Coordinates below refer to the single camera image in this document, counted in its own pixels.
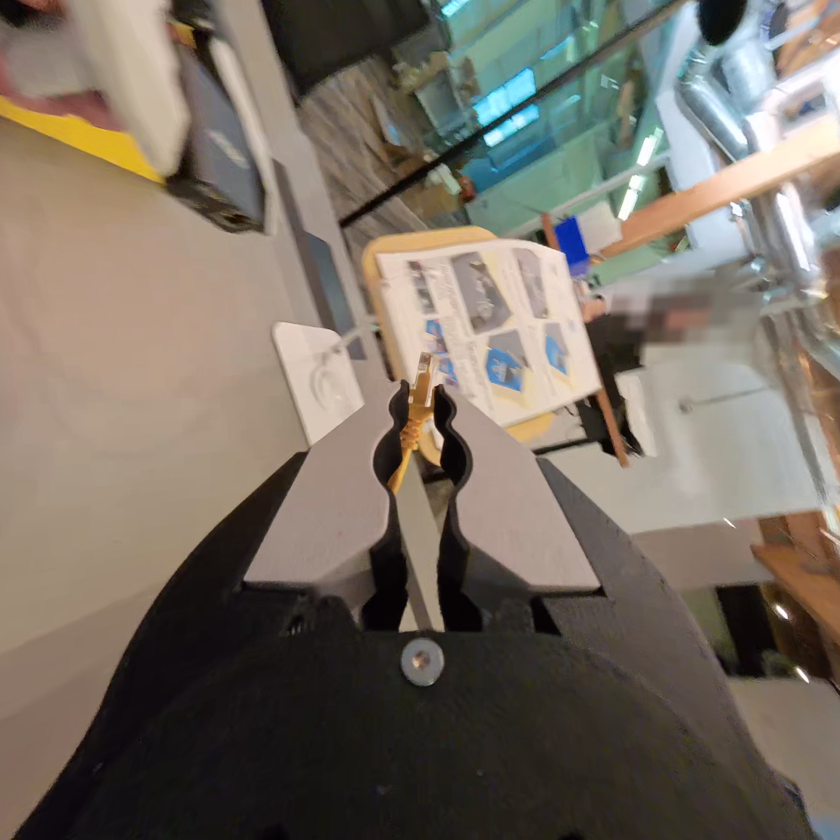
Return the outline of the wooden clipboard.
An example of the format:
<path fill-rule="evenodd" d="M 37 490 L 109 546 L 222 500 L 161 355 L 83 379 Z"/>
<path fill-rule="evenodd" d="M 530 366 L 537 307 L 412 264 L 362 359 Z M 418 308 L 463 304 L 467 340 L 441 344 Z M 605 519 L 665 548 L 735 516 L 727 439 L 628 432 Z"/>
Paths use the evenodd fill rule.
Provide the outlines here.
<path fill-rule="evenodd" d="M 361 271 L 366 290 L 369 292 L 374 315 L 381 329 L 384 342 L 384 356 L 390 366 L 394 380 L 405 380 L 413 384 L 415 380 L 416 363 L 412 367 L 403 361 L 400 353 L 397 333 L 391 316 L 385 307 L 383 278 L 380 272 L 378 258 L 383 255 L 399 255 L 405 253 L 425 252 L 429 250 L 451 247 L 478 246 L 486 244 L 497 237 L 490 231 L 477 226 L 443 228 L 426 230 L 410 234 L 394 234 L 373 239 L 367 246 L 361 258 Z M 533 445 L 539 438 L 544 438 L 553 425 L 552 413 L 536 416 L 528 421 L 514 424 L 507 431 L 520 443 Z M 440 467 L 440 451 L 434 443 L 434 436 L 430 431 L 422 433 L 418 440 L 418 454 L 429 465 Z"/>

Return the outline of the yellow plastic storage bin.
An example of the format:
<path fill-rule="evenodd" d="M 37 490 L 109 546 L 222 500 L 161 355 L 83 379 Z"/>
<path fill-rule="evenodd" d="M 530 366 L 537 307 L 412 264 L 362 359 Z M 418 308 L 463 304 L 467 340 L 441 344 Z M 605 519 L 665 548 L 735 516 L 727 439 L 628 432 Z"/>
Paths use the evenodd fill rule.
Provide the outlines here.
<path fill-rule="evenodd" d="M 164 184 L 137 143 L 126 133 L 101 129 L 76 115 L 58 116 L 23 108 L 1 97 L 1 116 L 91 157 L 111 163 L 148 181 Z"/>

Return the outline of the silver air duct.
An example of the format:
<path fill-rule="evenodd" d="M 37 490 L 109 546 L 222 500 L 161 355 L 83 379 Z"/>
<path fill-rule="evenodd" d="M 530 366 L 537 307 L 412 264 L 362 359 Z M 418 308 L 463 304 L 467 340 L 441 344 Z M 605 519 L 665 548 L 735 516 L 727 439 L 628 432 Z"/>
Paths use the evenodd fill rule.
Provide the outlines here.
<path fill-rule="evenodd" d="M 771 53 L 759 36 L 732 38 L 735 46 L 700 39 L 686 57 L 675 84 L 684 115 L 733 163 L 756 151 L 747 117 L 774 87 Z M 826 298 L 826 274 L 794 181 L 749 199 L 748 228 L 758 255 L 775 269 L 793 294 L 815 305 Z"/>

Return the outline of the printed instruction sheet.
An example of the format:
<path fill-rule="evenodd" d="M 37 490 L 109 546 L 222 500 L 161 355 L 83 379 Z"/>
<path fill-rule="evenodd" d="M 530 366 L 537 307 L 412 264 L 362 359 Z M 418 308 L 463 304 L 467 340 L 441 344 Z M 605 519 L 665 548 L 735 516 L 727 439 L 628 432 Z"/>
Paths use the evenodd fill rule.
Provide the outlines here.
<path fill-rule="evenodd" d="M 511 427 L 602 389 L 579 295 L 557 250 L 516 239 L 373 255 L 371 299 L 392 372 L 422 353 L 494 422 Z"/>

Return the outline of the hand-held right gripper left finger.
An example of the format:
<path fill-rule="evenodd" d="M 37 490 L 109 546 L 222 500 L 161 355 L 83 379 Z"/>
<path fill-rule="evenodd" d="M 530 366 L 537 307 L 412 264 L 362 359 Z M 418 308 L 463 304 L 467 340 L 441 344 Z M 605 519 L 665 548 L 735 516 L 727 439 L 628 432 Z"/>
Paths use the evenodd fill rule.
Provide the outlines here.
<path fill-rule="evenodd" d="M 401 461 L 404 381 L 380 384 L 310 447 L 243 583 L 281 589 L 372 589 L 371 551 L 392 519 L 387 481 Z"/>

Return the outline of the black glass wall pole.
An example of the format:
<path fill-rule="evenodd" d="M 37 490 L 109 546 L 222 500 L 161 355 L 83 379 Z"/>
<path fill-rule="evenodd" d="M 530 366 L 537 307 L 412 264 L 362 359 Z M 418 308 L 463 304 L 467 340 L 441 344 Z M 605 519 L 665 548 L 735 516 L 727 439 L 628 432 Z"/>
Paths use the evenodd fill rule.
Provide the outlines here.
<path fill-rule="evenodd" d="M 441 165 L 450 165 L 456 162 L 459 157 L 471 151 L 480 141 L 483 141 L 485 134 L 498 130 L 506 122 L 514 120 L 522 111 L 534 106 L 540 106 L 544 99 L 551 97 L 556 91 L 568 87 L 572 82 L 582 79 L 585 74 L 609 59 L 632 43 L 651 34 L 660 28 L 667 20 L 677 14 L 687 1 L 668 1 L 652 9 L 645 16 L 640 17 L 633 25 L 625 28 L 622 32 L 606 41 L 591 54 L 582 58 L 579 62 L 551 79 L 527 98 L 515 102 L 507 111 L 501 113 L 497 118 L 487 125 L 480 125 L 476 131 L 465 136 L 446 152 L 434 158 L 428 163 L 419 166 L 415 172 L 404 176 L 394 185 L 383 192 L 375 195 L 365 204 L 354 209 L 339 220 L 339 228 L 344 232 L 361 220 L 377 212 L 383 205 L 396 199 L 406 192 L 410 187 L 420 183 L 432 174 Z"/>

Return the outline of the black monitor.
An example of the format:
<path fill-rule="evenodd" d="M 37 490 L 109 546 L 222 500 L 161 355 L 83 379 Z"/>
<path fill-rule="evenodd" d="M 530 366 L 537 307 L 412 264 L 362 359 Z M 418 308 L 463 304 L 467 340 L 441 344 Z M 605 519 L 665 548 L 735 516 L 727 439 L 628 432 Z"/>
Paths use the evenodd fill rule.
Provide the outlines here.
<path fill-rule="evenodd" d="M 227 233 L 263 234 L 266 191 L 234 102 L 201 54 L 184 45 L 176 54 L 188 121 L 166 190 Z"/>

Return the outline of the small black rectangular mat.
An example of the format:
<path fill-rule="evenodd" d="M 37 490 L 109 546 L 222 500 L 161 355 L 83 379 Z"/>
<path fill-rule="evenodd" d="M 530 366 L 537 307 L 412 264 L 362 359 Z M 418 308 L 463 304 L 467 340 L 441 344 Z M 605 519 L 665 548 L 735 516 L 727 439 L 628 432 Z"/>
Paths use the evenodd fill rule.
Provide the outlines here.
<path fill-rule="evenodd" d="M 330 245 L 304 229 L 295 233 L 295 240 L 321 325 L 346 336 L 356 322 Z"/>

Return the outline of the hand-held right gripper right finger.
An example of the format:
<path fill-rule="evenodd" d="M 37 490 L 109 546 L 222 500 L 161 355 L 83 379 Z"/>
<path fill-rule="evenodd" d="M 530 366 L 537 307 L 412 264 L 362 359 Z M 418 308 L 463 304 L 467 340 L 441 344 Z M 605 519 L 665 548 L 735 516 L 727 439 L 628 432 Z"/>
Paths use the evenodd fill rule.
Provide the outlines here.
<path fill-rule="evenodd" d="M 531 449 L 443 386 L 434 409 L 467 592 L 596 592 L 601 582 Z"/>

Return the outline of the wooden beam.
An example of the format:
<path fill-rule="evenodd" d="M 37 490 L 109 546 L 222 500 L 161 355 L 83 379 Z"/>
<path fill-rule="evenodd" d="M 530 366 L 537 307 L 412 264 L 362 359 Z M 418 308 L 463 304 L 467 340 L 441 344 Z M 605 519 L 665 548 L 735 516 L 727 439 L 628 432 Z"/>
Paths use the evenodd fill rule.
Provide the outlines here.
<path fill-rule="evenodd" d="M 823 116 L 781 141 L 725 167 L 691 188 L 673 192 L 634 212 L 622 223 L 621 238 L 599 252 L 602 260 L 618 257 L 669 235 L 718 209 L 789 182 L 839 155 L 838 122 Z"/>

